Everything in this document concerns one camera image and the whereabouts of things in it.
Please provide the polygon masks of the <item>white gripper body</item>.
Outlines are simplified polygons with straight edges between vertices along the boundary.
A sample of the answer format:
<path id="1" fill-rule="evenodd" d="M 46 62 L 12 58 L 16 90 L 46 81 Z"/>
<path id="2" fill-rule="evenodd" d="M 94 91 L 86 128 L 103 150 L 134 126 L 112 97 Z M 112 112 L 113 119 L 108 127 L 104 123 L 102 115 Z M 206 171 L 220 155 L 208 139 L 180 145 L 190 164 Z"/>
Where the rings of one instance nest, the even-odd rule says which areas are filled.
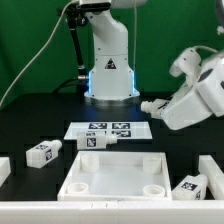
<path id="1" fill-rule="evenodd" d="M 197 82 L 182 88 L 163 108 L 161 118 L 171 130 L 197 124 L 211 115 L 224 115 L 224 80 Z"/>

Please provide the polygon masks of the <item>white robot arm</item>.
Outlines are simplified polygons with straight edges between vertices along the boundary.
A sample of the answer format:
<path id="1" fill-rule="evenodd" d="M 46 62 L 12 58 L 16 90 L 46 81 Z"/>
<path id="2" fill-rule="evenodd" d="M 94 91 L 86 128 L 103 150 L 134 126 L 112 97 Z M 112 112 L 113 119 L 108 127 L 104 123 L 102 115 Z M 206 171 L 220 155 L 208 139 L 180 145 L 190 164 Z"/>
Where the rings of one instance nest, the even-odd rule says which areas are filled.
<path id="1" fill-rule="evenodd" d="M 128 30 L 113 19 L 112 8 L 136 8 L 147 0 L 79 0 L 93 30 L 94 67 L 89 72 L 85 99 L 108 105 L 139 96 L 134 71 L 128 64 Z M 202 60 L 196 46 L 185 49 L 170 67 L 186 81 L 169 100 L 141 103 L 141 110 L 163 120 L 172 130 L 199 123 L 211 115 L 224 116 L 224 50 Z"/>

